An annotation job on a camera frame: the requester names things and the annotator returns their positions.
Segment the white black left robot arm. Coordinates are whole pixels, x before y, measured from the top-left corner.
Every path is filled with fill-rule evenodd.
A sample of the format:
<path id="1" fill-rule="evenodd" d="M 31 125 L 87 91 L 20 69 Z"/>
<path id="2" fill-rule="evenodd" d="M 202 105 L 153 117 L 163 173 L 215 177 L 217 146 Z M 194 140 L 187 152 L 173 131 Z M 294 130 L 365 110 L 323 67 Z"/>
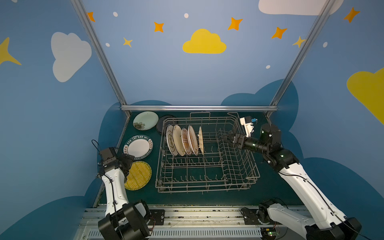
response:
<path id="1" fill-rule="evenodd" d="M 98 228 L 105 240 L 145 240 L 150 235 L 148 222 L 151 211 L 140 200 L 129 203 L 124 184 L 133 165 L 134 156 L 118 155 L 115 148 L 99 152 L 98 178 L 104 182 L 107 209 Z"/>

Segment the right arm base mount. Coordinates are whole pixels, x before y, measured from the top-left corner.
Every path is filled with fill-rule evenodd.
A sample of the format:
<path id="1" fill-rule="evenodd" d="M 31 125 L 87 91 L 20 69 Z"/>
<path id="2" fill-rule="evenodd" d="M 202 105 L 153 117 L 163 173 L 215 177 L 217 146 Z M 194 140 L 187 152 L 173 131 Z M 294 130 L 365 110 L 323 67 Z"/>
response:
<path id="1" fill-rule="evenodd" d="M 266 210 L 242 208 L 240 212 L 246 225 L 269 225 L 271 223 Z"/>

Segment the orange woven plate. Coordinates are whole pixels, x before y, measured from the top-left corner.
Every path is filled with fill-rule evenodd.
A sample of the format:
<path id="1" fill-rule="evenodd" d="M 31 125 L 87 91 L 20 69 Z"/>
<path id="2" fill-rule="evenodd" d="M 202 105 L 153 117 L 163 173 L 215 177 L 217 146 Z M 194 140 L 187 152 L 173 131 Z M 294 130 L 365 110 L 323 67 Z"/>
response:
<path id="1" fill-rule="evenodd" d="M 203 139 L 202 127 L 199 127 L 198 138 L 199 138 L 199 148 L 201 150 L 202 155 L 204 155 L 205 153 L 204 153 L 204 139 Z"/>

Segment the white plate black emblem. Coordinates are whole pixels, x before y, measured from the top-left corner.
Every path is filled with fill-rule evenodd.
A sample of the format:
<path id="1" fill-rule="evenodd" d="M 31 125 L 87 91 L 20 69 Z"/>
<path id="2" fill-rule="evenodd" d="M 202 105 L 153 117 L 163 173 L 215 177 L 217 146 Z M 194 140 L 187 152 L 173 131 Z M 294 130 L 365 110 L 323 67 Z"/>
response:
<path id="1" fill-rule="evenodd" d="M 167 144 L 168 148 L 173 156 L 178 155 L 178 151 L 175 147 L 174 140 L 173 140 L 173 125 L 168 125 L 167 126 L 167 132 L 166 132 L 166 137 L 167 137 Z"/>

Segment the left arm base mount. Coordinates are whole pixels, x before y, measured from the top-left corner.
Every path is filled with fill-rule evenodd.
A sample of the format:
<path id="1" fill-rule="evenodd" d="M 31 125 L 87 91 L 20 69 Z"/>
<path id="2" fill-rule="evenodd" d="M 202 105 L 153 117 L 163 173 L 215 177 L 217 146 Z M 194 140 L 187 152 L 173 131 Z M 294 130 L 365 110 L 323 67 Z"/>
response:
<path id="1" fill-rule="evenodd" d="M 165 221 L 164 209 L 150 209 L 150 213 L 146 214 L 145 220 L 149 226 L 163 226 Z"/>

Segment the cream plate floral rim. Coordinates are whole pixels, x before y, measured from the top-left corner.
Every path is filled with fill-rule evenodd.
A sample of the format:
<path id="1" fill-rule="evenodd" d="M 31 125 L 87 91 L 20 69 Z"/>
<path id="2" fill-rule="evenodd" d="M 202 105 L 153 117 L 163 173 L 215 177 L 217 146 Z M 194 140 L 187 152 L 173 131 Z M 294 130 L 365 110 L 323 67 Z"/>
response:
<path id="1" fill-rule="evenodd" d="M 184 156 L 186 151 L 183 145 L 182 129 L 179 125 L 174 125 L 173 127 L 173 141 L 178 154 Z"/>

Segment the yellow woven plate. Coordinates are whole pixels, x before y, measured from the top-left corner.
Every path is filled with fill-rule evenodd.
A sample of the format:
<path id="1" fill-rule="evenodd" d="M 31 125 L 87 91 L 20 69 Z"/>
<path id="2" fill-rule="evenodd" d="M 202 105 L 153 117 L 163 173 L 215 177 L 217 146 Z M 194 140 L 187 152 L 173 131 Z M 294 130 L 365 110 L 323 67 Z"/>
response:
<path id="1" fill-rule="evenodd" d="M 135 161 L 126 177 L 125 189 L 136 191 L 145 187 L 152 177 L 151 166 L 144 161 Z"/>

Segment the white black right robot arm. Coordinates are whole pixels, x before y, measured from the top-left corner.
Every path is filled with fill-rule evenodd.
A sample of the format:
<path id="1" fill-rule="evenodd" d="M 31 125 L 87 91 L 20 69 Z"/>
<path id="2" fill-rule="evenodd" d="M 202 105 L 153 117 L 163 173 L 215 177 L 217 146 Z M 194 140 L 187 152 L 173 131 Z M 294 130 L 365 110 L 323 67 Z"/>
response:
<path id="1" fill-rule="evenodd" d="M 256 213 L 263 224 L 280 223 L 306 240 L 355 240 L 362 225 L 348 218 L 323 194 L 304 170 L 299 159 L 282 145 L 282 132 L 275 125 L 261 126 L 260 137 L 253 138 L 253 124 L 244 124 L 246 134 L 224 136 L 230 146 L 262 154 L 263 159 L 284 179 L 305 205 L 311 216 L 306 218 L 274 200 L 259 204 Z"/>

